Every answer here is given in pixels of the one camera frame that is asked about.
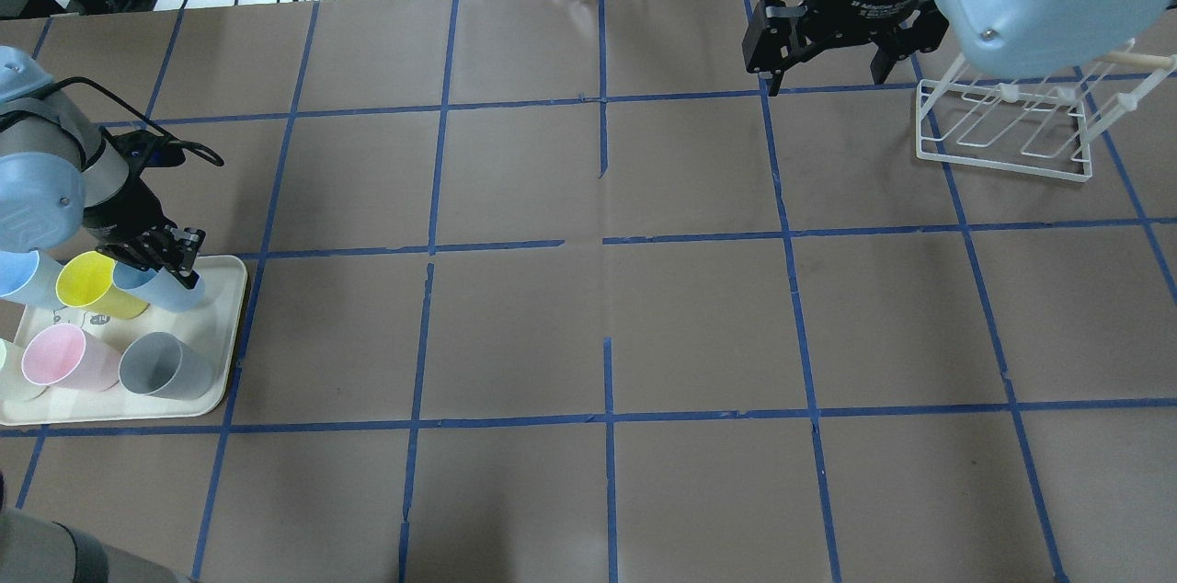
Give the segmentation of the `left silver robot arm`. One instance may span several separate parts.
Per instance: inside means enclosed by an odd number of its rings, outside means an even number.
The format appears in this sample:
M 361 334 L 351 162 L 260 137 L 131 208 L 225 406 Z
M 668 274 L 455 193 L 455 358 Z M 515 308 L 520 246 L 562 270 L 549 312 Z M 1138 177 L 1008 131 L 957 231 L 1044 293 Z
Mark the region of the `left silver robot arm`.
M 142 127 L 113 134 L 67 97 L 97 90 Z M 165 216 L 144 168 L 181 166 L 191 155 L 222 166 L 202 143 L 186 143 L 91 77 L 56 80 L 28 52 L 1 49 L 1 247 L 54 249 L 79 231 L 97 252 L 142 271 L 167 272 L 185 287 L 206 234 Z

